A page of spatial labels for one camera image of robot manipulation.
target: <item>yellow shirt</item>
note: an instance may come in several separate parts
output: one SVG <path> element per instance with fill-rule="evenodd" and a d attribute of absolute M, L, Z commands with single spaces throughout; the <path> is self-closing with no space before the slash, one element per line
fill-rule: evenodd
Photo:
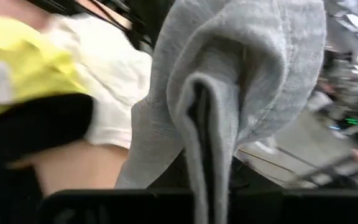
<path fill-rule="evenodd" d="M 70 53 L 26 24 L 0 17 L 0 114 L 35 98 L 86 92 Z"/>

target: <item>gray fabric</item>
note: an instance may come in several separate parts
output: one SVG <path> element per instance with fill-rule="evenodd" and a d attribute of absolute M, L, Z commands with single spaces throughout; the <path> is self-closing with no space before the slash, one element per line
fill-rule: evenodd
<path fill-rule="evenodd" d="M 197 224 L 207 224 L 195 83 L 211 95 L 216 223 L 226 222 L 229 168 L 239 145 L 295 119 L 323 59 L 320 0 L 177 0 L 153 56 L 150 92 L 132 109 L 133 139 L 117 188 L 146 188 L 185 147 Z"/>

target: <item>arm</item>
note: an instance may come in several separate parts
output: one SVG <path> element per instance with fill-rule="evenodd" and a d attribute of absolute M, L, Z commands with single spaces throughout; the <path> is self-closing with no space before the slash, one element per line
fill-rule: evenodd
<path fill-rule="evenodd" d="M 95 9 L 88 0 L 78 1 Z M 124 26 L 130 26 L 123 17 L 109 11 Z M 0 15 L 13 17 L 38 30 L 47 25 L 50 17 L 48 12 L 25 0 L 0 0 Z M 49 195 L 63 189 L 111 189 L 126 157 L 127 149 L 118 146 L 92 146 L 81 140 L 29 155 L 7 166 L 11 169 L 33 166 L 43 193 Z"/>

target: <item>black object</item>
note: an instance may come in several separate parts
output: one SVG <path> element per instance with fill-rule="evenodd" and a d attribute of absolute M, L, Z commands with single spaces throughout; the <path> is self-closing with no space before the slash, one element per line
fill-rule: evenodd
<path fill-rule="evenodd" d="M 68 94 L 30 100 L 0 114 L 0 224 L 33 224 L 42 199 L 34 170 L 6 163 L 81 139 L 90 125 L 93 99 Z"/>
<path fill-rule="evenodd" d="M 162 24 L 175 3 L 175 0 L 126 0 L 125 3 L 131 9 L 131 14 L 139 18 L 143 24 L 136 24 L 136 32 L 150 37 L 151 47 L 154 49 Z M 136 44 L 136 39 L 132 38 L 132 44 Z"/>
<path fill-rule="evenodd" d="M 282 188 L 235 157 L 233 157 L 231 164 L 229 187 L 231 192 L 249 189 L 277 190 Z M 179 154 L 157 180 L 150 184 L 148 189 L 190 189 L 184 151 Z"/>
<path fill-rule="evenodd" d="M 231 195 L 229 224 L 358 222 L 358 190 L 248 190 Z M 186 190 L 68 190 L 47 198 L 38 224 L 193 223 Z"/>
<path fill-rule="evenodd" d="M 322 185 L 321 189 L 343 189 L 346 187 L 347 189 L 358 189 L 358 183 L 352 179 L 358 175 L 358 170 L 352 173 L 351 175 L 334 175 L 331 176 L 332 181 L 328 184 Z"/>

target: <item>green light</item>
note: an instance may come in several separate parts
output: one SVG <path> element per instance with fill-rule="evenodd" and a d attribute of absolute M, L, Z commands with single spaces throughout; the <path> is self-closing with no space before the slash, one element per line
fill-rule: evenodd
<path fill-rule="evenodd" d="M 356 119 L 353 119 L 353 118 L 346 118 L 345 120 L 346 120 L 346 121 L 353 121 L 353 122 L 357 122 L 357 120 L 356 120 Z"/>
<path fill-rule="evenodd" d="M 348 124 L 358 125 L 358 120 L 356 120 L 356 119 L 353 119 L 353 118 L 345 118 L 345 120 L 347 121 Z"/>

